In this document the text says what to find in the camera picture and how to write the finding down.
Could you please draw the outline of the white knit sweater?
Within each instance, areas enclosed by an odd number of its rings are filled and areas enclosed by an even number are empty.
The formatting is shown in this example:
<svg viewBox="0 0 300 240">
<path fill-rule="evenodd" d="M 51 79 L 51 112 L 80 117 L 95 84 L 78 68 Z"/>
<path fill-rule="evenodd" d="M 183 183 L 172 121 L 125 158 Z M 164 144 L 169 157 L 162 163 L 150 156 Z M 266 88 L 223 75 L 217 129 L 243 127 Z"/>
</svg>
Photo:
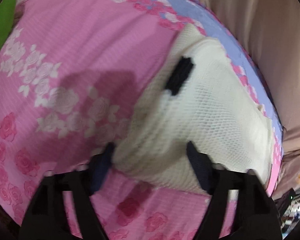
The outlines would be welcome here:
<svg viewBox="0 0 300 240">
<path fill-rule="evenodd" d="M 188 24 L 134 106 L 116 169 L 160 187 L 204 194 L 186 155 L 194 143 L 214 163 L 270 179 L 274 134 L 235 74 L 222 44 Z"/>
</svg>

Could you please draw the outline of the pink floral bed quilt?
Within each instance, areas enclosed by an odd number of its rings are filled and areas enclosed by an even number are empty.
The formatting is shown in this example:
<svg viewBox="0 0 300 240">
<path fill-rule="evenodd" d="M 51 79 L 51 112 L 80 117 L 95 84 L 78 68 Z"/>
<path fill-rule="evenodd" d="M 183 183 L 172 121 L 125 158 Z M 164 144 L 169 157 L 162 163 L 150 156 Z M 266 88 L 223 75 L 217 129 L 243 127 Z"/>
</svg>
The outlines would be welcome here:
<svg viewBox="0 0 300 240">
<path fill-rule="evenodd" d="M 116 150 L 125 139 L 135 104 L 188 24 L 222 44 L 272 121 L 271 173 L 262 184 L 271 197 L 282 128 L 255 64 L 209 9 L 192 0 L 25 0 L 18 8 L 0 50 L 0 207 L 17 239 L 45 176 L 85 170 L 108 143 Z M 134 179 L 113 155 L 90 197 L 108 239 L 194 239 L 211 196 Z M 71 233 L 82 239 L 71 192 L 63 198 Z"/>
</svg>

